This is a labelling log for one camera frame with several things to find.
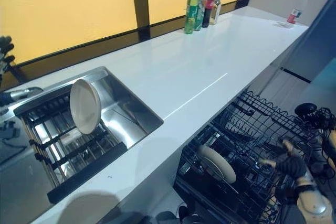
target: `dish rack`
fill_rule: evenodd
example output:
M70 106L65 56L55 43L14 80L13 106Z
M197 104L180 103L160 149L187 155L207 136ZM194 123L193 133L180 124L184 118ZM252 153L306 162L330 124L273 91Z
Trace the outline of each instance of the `dish rack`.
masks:
M35 157L53 186L48 198L54 204L127 150L102 123L91 134L81 134L72 120L69 96L67 92L21 115Z
M309 140L316 131L302 127L295 116L244 91L184 147L176 182L186 182L191 191L201 195L201 201L209 202L225 219L274 223L283 203L281 195L294 181L261 166L258 160L284 160L286 150L278 140L283 136L290 138L307 162L312 153ZM230 163L237 177L234 183L209 175L197 154L200 145L209 146Z

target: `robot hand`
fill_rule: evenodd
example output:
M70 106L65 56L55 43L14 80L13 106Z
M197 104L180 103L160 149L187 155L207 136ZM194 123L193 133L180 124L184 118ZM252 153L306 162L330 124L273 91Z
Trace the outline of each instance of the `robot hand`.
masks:
M282 144L288 153L284 161L260 159L259 162L263 165L270 165L295 179L295 192L298 195L297 206L306 223L334 223L331 203L318 190L309 169L299 156L300 151L295 149L288 139L282 140Z

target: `kitchen counter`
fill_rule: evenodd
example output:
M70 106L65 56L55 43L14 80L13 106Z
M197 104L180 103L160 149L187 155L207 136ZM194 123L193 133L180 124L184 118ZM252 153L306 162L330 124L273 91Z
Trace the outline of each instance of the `kitchen counter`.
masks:
M284 20L244 7L192 35L177 30L22 85L45 88L105 66L164 120L33 223L57 223L71 201L90 192L113 195L109 209L123 200L308 28L283 28L277 21Z

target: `small bottle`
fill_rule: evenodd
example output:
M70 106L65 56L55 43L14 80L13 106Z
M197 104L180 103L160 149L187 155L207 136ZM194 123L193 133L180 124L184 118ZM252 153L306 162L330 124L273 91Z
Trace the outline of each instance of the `small bottle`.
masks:
M307 4L308 0L301 0L297 7L295 9L293 9L293 11L291 12L291 14L289 14L287 22L285 24L286 27L292 27L296 21L299 19L303 9L305 8L306 4Z
M204 10L205 10L206 0L198 0L197 15L195 20L194 31L199 31L202 27Z
M215 25L218 20L219 12L221 11L221 0L215 0L214 1L214 7L212 8L211 11L211 17L210 17L210 24Z
M213 5L214 5L214 0L206 0L202 27L208 27L209 26L210 16L211 16L211 11L212 11Z
M194 31L197 15L198 0L187 0L187 11L185 14L184 33L192 34Z

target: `dishwasher basket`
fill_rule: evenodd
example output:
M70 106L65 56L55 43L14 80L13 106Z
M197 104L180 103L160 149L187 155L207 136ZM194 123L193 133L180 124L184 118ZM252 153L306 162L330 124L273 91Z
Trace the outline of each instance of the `dishwasher basket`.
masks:
M286 150L278 138L288 136L307 162L312 153L308 140L315 135L314 130L303 128L296 117L245 91L184 147L176 182L185 181L201 195L201 201L211 202L210 208L219 209L225 219L274 223L282 203L279 196L285 187L293 185L293 180L261 166L258 160L284 160ZM205 171L197 155L200 145L225 157L236 173L234 183L217 181Z

